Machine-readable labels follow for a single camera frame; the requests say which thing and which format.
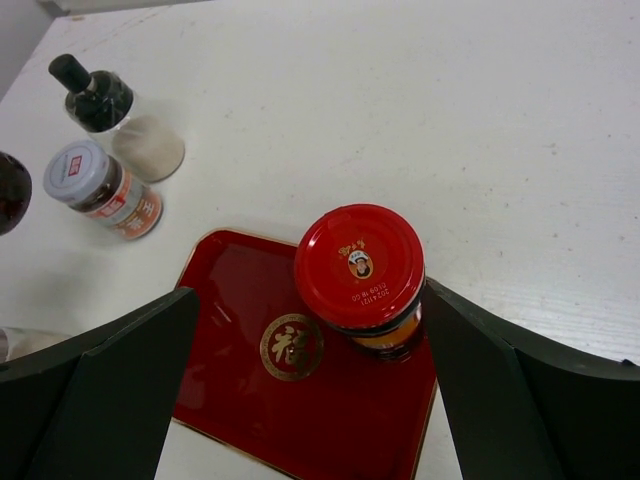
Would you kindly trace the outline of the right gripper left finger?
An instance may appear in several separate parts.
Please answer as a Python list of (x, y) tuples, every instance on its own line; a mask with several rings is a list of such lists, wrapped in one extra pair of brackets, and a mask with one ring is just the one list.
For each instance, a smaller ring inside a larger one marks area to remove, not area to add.
[(198, 314), (178, 288), (2, 363), (2, 478), (154, 478)]

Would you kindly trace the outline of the white lid spice jar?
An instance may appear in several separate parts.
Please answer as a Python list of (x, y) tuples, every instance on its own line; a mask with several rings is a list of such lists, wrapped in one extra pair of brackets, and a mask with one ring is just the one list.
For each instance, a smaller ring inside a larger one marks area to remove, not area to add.
[(43, 187), (51, 198), (124, 240), (150, 233), (164, 213), (161, 196), (91, 140), (56, 153)]

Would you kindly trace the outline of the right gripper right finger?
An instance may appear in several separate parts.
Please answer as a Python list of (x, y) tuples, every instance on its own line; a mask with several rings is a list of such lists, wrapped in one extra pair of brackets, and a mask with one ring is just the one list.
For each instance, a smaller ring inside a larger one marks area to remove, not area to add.
[(638, 478), (637, 364), (536, 334), (433, 279), (424, 307), (464, 478)]

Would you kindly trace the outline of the red lid sauce jar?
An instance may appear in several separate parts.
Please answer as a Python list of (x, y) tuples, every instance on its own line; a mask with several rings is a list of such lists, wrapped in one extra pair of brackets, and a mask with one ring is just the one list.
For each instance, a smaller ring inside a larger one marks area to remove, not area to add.
[(424, 250), (395, 211), (360, 203), (325, 213), (299, 242), (294, 278), (309, 309), (359, 348), (399, 359), (420, 341)]
[(13, 156), (0, 153), (0, 230), (11, 232), (24, 217), (32, 196), (32, 179)]

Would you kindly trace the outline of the black cap salt grinder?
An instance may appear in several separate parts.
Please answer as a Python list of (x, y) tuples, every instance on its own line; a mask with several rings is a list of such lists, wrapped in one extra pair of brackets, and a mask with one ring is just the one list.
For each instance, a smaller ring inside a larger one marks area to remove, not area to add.
[(54, 58), (48, 72), (66, 89), (68, 116), (141, 180), (160, 182), (181, 166), (185, 142), (165, 105), (142, 98), (112, 71), (87, 70), (71, 54)]

